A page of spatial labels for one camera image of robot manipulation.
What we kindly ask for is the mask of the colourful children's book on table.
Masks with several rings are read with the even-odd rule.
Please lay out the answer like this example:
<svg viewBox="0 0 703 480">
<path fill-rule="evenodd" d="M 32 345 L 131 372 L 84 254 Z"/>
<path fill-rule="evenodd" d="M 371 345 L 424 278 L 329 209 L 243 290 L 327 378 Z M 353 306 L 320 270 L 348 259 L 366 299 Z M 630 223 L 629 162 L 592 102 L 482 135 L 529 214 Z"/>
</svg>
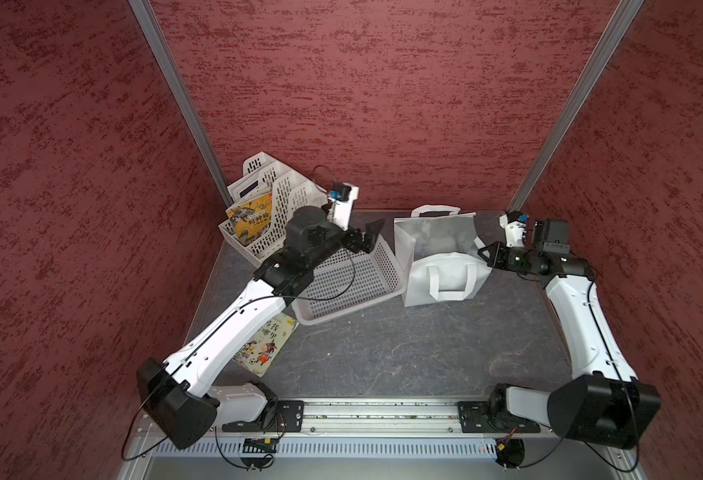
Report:
<svg viewBox="0 0 703 480">
<path fill-rule="evenodd" d="M 233 362 L 255 376 L 264 377 L 298 325 L 295 318 L 278 314 L 251 337 L 235 355 Z"/>
</svg>

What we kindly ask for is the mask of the right aluminium corner post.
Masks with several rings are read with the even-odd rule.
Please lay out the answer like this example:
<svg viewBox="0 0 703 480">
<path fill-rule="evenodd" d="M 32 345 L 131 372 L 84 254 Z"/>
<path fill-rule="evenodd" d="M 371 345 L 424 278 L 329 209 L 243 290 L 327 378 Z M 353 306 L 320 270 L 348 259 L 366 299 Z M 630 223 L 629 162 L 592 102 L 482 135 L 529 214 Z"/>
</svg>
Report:
<svg viewBox="0 0 703 480">
<path fill-rule="evenodd" d="M 615 54 L 615 50 L 621 44 L 621 40 L 629 31 L 633 20 L 635 20 L 642 7 L 643 0 L 621 0 L 617 4 L 603 33 L 599 36 L 599 40 L 597 40 L 597 44 L 595 44 L 595 48 L 593 48 L 593 52 L 591 52 L 585 67 L 581 70 L 581 74 L 579 74 L 579 78 L 577 78 L 571 93 L 567 96 L 557 120 L 555 120 L 553 127 L 549 130 L 545 141 L 541 144 L 537 156 L 535 156 L 531 167 L 527 170 L 523 181 L 519 184 L 515 195 L 511 198 L 507 210 L 521 210 L 533 193 L 537 182 L 545 173 L 547 166 L 549 166 L 553 156 L 555 156 L 555 152 L 557 152 L 557 148 L 563 142 L 565 134 L 569 132 L 569 128 L 575 122 L 575 118 L 579 115 L 583 104 L 591 95 L 593 88 L 595 88 L 599 78 L 601 78 L 601 74 L 605 71 L 607 64 L 609 64 L 613 54 Z"/>
</svg>

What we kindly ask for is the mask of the aluminium corner post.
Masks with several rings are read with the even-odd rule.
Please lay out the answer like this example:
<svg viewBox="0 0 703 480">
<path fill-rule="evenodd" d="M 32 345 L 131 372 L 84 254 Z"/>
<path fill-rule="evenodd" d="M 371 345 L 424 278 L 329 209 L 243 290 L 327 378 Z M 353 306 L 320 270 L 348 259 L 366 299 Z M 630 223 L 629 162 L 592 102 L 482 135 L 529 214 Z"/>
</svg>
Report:
<svg viewBox="0 0 703 480">
<path fill-rule="evenodd" d="M 226 203 L 230 203 L 231 195 L 227 188 L 227 180 L 220 165 L 198 110 L 191 98 L 190 92 L 183 80 L 181 71 L 173 58 L 171 48 L 163 34 L 159 19 L 148 0 L 130 0 L 129 4 L 136 16 L 139 26 L 152 50 L 153 56 L 176 100 L 177 106 L 197 144 L 197 148 L 207 165 L 209 174 Z"/>
<path fill-rule="evenodd" d="M 581 70 L 581 74 L 579 74 L 579 78 L 577 78 L 571 93 L 567 96 L 557 120 L 555 120 L 553 127 L 549 130 L 545 141 L 541 144 L 537 156 L 535 156 L 531 167 L 527 170 L 523 181 L 519 184 L 515 195 L 511 198 L 507 210 L 521 210 L 533 193 L 537 182 L 545 173 L 547 166 L 549 166 L 553 156 L 555 156 L 555 152 L 557 152 L 557 148 L 563 142 L 565 134 L 569 132 L 569 128 L 575 122 L 575 118 L 579 115 L 583 104 L 591 95 L 593 88 L 595 88 L 599 78 L 601 78 L 601 74 L 605 71 L 607 64 L 609 64 L 613 54 L 615 54 L 615 50 L 621 44 L 621 40 L 629 31 L 633 20 L 635 20 L 642 7 L 643 0 L 621 0 L 617 4 L 603 33 L 599 36 L 599 40 L 597 40 L 597 44 L 595 44 L 595 48 L 593 48 L 593 52 L 591 52 L 585 67 Z"/>
</svg>

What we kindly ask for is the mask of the white booklet with blue stripe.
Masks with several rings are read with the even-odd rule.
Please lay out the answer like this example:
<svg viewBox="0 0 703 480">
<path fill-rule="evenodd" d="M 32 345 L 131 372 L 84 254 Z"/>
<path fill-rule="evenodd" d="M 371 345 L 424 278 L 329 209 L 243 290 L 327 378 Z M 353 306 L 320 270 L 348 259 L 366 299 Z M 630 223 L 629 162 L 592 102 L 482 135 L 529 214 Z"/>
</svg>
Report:
<svg viewBox="0 0 703 480">
<path fill-rule="evenodd" d="M 259 192 L 263 192 L 270 185 L 270 175 L 271 166 L 267 165 L 231 184 L 228 190 L 233 202 L 238 203 Z"/>
</svg>

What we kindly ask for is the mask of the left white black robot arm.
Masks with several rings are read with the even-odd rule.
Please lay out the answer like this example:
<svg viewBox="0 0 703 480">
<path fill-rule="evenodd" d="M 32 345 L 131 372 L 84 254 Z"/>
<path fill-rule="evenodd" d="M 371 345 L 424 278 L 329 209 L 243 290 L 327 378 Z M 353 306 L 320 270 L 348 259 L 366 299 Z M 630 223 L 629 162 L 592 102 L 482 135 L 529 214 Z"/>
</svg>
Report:
<svg viewBox="0 0 703 480">
<path fill-rule="evenodd" d="M 369 253 L 385 221 L 343 227 L 323 207 L 299 208 L 284 246 L 264 260 L 240 296 L 202 333 L 166 360 L 146 360 L 137 384 L 146 412 L 173 446 L 184 450 L 221 422 L 224 408 L 210 390 L 221 371 L 258 330 L 303 299 L 316 269 L 339 251 Z"/>
</svg>

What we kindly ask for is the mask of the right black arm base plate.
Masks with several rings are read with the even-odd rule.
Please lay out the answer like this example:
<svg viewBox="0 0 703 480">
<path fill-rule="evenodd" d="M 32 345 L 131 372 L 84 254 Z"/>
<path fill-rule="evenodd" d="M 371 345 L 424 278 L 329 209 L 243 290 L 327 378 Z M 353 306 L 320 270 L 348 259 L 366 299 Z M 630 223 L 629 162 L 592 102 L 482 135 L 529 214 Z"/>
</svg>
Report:
<svg viewBox="0 0 703 480">
<path fill-rule="evenodd" d="M 521 434 L 541 432 L 539 424 L 513 416 L 505 410 L 495 411 L 487 401 L 462 401 L 457 404 L 461 432 L 483 434 Z"/>
</svg>

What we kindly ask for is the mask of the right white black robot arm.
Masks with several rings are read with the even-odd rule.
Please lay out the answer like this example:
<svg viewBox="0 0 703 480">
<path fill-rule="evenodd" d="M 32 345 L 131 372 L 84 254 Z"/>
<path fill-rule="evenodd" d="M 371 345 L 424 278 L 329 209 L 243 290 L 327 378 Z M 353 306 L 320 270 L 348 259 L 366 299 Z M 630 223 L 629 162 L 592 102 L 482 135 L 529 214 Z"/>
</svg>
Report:
<svg viewBox="0 0 703 480">
<path fill-rule="evenodd" d="M 639 445 L 661 408 L 657 388 L 639 381 L 621 353 L 597 294 L 597 273 L 569 246 L 565 220 L 501 216 L 505 241 L 479 248 L 495 270 L 533 276 L 551 303 L 571 356 L 570 382 L 553 392 L 499 384 L 489 398 L 493 428 L 531 421 L 563 439 L 622 450 Z"/>
</svg>

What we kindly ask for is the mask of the left aluminium corner post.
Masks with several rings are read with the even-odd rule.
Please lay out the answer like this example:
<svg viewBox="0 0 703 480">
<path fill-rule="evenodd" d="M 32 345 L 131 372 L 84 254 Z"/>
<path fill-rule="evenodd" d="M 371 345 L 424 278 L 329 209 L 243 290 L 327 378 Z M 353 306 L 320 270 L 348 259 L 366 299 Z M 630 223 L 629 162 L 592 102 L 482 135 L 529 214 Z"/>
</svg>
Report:
<svg viewBox="0 0 703 480">
<path fill-rule="evenodd" d="M 231 195 L 227 188 L 227 180 L 220 165 L 198 110 L 191 98 L 190 92 L 183 80 L 181 71 L 173 58 L 171 48 L 163 34 L 159 19 L 148 0 L 130 0 L 129 4 L 136 16 L 139 26 L 152 50 L 153 56 L 176 100 L 177 106 L 197 144 L 197 148 L 207 165 L 209 174 L 226 203 L 230 203 Z"/>
</svg>

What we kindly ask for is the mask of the white insulated delivery bag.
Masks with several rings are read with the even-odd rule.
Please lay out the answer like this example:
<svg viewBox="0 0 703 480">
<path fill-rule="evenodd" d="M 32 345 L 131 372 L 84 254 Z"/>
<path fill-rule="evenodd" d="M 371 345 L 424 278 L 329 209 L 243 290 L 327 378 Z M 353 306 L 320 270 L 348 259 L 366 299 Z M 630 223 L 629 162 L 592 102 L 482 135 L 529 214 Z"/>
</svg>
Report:
<svg viewBox="0 0 703 480">
<path fill-rule="evenodd" d="M 393 236 L 407 280 L 407 307 L 474 298 L 491 275 L 491 267 L 479 257 L 485 243 L 477 235 L 473 212 L 424 205 L 393 220 Z"/>
</svg>

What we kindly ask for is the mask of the white perforated plastic basket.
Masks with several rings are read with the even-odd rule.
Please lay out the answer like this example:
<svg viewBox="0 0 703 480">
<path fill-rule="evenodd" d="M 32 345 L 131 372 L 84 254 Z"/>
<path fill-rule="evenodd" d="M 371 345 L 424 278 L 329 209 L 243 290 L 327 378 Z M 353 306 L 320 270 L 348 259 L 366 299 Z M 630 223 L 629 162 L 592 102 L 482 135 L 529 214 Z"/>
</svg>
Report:
<svg viewBox="0 0 703 480">
<path fill-rule="evenodd" d="M 383 238 L 371 253 L 334 254 L 314 275 L 313 283 L 292 304 L 297 320 L 307 326 L 386 302 L 407 288 L 403 269 Z"/>
</svg>

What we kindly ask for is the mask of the white perforated file organizer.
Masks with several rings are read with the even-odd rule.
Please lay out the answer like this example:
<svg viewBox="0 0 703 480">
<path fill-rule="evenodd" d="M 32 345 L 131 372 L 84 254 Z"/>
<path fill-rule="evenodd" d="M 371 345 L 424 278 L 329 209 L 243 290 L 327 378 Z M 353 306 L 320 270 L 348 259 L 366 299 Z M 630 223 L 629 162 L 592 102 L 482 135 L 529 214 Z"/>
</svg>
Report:
<svg viewBox="0 0 703 480">
<path fill-rule="evenodd" d="M 234 205 L 219 230 L 255 266 L 282 248 L 286 225 L 298 208 L 327 202 L 323 188 L 265 152 L 245 160 L 243 177 L 228 191 Z"/>
</svg>

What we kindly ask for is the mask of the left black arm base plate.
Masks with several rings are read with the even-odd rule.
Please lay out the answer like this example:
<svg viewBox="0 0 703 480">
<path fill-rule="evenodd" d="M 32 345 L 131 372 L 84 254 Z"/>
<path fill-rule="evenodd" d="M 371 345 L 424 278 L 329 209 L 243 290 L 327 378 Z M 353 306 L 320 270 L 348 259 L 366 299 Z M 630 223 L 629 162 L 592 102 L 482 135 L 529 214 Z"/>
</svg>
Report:
<svg viewBox="0 0 703 480">
<path fill-rule="evenodd" d="M 220 430 L 248 433 L 298 433 L 302 430 L 305 406 L 305 402 L 301 400 L 271 401 L 256 420 L 225 424 Z"/>
</svg>

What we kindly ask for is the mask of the yellow illustrated book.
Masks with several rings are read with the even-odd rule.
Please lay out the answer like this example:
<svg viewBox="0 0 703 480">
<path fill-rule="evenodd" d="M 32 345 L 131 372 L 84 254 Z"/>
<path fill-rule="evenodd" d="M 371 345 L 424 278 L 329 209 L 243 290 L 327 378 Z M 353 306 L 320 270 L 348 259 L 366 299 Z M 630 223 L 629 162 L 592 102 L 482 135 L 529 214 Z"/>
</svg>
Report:
<svg viewBox="0 0 703 480">
<path fill-rule="evenodd" d="M 272 209 L 273 194 L 271 193 L 241 201 L 230 207 L 227 210 L 227 216 L 235 238 L 243 246 L 258 240 L 271 225 Z"/>
</svg>

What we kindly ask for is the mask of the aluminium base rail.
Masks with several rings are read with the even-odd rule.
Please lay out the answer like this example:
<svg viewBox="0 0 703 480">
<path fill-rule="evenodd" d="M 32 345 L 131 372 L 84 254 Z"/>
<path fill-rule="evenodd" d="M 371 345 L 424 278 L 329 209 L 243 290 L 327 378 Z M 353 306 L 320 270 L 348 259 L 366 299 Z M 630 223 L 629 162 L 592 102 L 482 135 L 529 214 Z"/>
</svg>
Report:
<svg viewBox="0 0 703 480">
<path fill-rule="evenodd" d="M 306 437 L 493 437 L 507 434 L 461 432 L 457 404 L 462 401 L 447 398 L 307 398 L 285 399 L 305 402 L 302 430 L 286 433 Z M 539 424 L 541 432 L 513 437 L 554 438 L 549 426 Z M 267 434 L 260 432 L 223 432 L 229 436 Z"/>
</svg>

